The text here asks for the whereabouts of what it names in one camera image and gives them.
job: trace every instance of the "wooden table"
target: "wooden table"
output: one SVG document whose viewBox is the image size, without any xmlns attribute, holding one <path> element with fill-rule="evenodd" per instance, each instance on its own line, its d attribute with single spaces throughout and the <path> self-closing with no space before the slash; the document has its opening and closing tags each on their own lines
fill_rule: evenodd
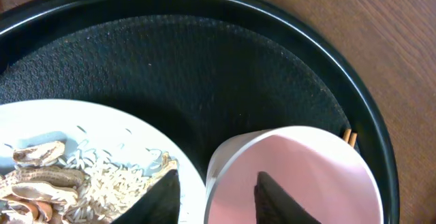
<svg viewBox="0 0 436 224">
<path fill-rule="evenodd" d="M 0 0 L 0 12 L 29 0 Z M 436 0 L 267 0 L 321 33 L 360 74 L 388 125 L 401 222 L 436 217 Z"/>
</svg>

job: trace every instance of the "white plate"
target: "white plate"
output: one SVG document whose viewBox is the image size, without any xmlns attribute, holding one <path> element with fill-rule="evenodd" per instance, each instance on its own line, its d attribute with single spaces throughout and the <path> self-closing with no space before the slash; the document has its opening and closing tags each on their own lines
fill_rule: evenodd
<svg viewBox="0 0 436 224">
<path fill-rule="evenodd" d="M 112 154 L 112 162 L 145 169 L 154 164 L 144 160 L 145 148 L 169 152 L 179 162 L 179 223 L 203 222 L 205 186 L 200 175 L 183 151 L 151 125 L 114 108 L 84 101 L 47 99 L 0 106 L 0 174 L 14 169 L 11 149 L 3 144 L 25 148 L 53 140 L 66 142 L 67 157 L 88 140 L 85 150 L 104 149 Z M 146 170 L 147 175 L 151 173 L 153 170 Z"/>
</svg>

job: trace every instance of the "brown wooden surface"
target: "brown wooden surface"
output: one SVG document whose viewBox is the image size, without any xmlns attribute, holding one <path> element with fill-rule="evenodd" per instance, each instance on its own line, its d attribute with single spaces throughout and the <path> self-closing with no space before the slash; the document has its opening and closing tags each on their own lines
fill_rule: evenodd
<svg viewBox="0 0 436 224">
<path fill-rule="evenodd" d="M 0 0 L 8 10 L 29 0 Z M 388 125 L 401 222 L 436 217 L 436 0 L 267 0 L 321 33 L 353 65 Z"/>
</svg>

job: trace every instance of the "tray rim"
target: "tray rim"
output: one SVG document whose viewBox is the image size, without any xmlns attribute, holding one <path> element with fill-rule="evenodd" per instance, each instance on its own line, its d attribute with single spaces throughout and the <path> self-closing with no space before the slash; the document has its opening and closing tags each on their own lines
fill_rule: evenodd
<svg viewBox="0 0 436 224">
<path fill-rule="evenodd" d="M 69 10 L 78 7 L 79 5 L 95 3 L 97 1 L 103 0 L 33 0 L 20 5 L 0 15 L 0 40 L 17 30 L 23 30 L 26 27 L 31 26 L 33 22 L 37 22 L 43 17 Z M 394 151 L 390 142 L 388 130 L 375 101 L 351 65 L 313 29 L 299 21 L 294 16 L 291 16 L 287 12 L 270 3 L 263 0 L 218 1 L 238 4 L 241 7 L 256 11 L 260 16 L 274 18 L 278 25 L 285 25 L 287 31 L 293 31 L 300 34 L 307 44 L 312 45 L 312 47 L 322 52 L 323 56 L 328 60 L 329 65 L 333 66 L 332 68 L 335 68 L 336 71 L 341 72 L 344 75 L 345 79 L 351 85 L 352 92 L 356 96 L 358 102 L 361 103 L 362 107 L 365 109 L 365 116 L 369 116 L 371 119 L 377 135 L 377 140 L 380 142 L 380 150 L 383 155 L 381 161 L 383 161 L 386 166 L 387 173 L 385 176 L 387 179 L 383 180 L 388 182 L 387 192 L 389 201 L 388 203 L 384 203 L 384 205 L 388 205 L 384 208 L 385 223 L 399 223 L 399 180 Z M 350 112 L 347 112 L 346 110 L 344 110 L 344 112 L 348 117 Z"/>
</svg>

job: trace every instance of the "table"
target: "table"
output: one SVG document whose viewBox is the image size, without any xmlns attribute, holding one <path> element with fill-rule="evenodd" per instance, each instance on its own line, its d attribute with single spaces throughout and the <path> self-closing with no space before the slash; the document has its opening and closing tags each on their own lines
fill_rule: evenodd
<svg viewBox="0 0 436 224">
<path fill-rule="evenodd" d="M 29 0 L 0 0 L 0 12 Z M 436 0 L 267 0 L 312 26 L 375 98 L 396 155 L 401 222 L 436 218 Z"/>
</svg>

